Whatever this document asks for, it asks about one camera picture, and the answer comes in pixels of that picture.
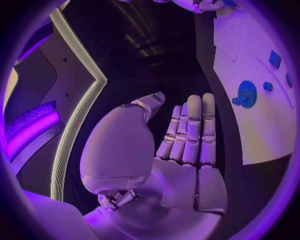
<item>purple light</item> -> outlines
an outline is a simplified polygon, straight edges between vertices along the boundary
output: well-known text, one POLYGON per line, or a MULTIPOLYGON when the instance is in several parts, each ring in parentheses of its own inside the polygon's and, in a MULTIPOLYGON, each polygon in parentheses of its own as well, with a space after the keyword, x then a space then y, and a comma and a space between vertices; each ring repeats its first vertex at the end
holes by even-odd
POLYGON ((17 133, 6 146, 6 154, 8 158, 15 155, 20 149, 23 148, 30 140, 37 137, 41 132, 52 127, 60 121, 60 115, 57 111, 43 115, 27 127, 23 128, 17 133))

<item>robotic hand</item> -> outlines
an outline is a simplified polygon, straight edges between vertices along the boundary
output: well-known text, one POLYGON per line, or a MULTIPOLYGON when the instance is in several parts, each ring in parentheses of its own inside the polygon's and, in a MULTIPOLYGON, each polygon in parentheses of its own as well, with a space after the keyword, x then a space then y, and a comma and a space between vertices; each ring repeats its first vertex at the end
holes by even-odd
POLYGON ((154 239, 182 239, 182 229, 191 239, 206 238, 227 209, 225 184, 214 168, 214 96, 191 95, 175 106, 154 157, 147 122, 164 101, 158 92, 113 109, 86 142, 81 180, 100 207, 85 220, 101 238, 127 239, 126 232, 128 239, 152 239, 154 233, 154 239))

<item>white panel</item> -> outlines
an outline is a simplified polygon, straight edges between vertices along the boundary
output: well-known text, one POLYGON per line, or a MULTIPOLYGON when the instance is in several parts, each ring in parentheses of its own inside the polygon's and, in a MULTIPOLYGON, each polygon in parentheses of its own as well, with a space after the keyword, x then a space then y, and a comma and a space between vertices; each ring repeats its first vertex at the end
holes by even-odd
POLYGON ((253 107, 232 105, 241 138, 243 164, 256 164, 290 154, 296 136, 293 89, 287 84, 287 67, 281 58, 279 69, 269 63, 271 51, 280 52, 259 24, 236 9, 214 21, 216 54, 214 70, 230 99, 238 96, 243 81, 256 86, 253 107), (273 85, 265 91, 264 82, 273 85))

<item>blue circular fixture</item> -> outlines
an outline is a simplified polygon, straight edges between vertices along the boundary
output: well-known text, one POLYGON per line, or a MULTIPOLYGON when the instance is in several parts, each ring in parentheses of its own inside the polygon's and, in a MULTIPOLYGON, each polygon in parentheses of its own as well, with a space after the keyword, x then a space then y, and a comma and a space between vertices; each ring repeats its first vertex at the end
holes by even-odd
POLYGON ((266 91, 268 91, 268 92, 271 92, 273 90, 272 83, 265 81, 263 83, 263 89, 266 90, 266 91))
POLYGON ((234 105, 251 108, 257 100, 257 90, 251 81, 243 81, 238 88, 238 97, 232 99, 234 105))

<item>purple lighting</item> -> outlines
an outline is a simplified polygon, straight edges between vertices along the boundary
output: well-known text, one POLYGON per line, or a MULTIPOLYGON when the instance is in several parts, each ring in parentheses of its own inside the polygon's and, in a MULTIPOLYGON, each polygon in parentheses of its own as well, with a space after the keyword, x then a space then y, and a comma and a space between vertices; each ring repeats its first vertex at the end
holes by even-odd
POLYGON ((8 158, 14 156, 19 150, 23 148, 24 145, 30 142, 30 140, 37 137, 40 133, 52 127, 59 121, 60 115, 55 111, 47 115, 43 115, 30 125, 23 128, 7 143, 6 153, 8 158))

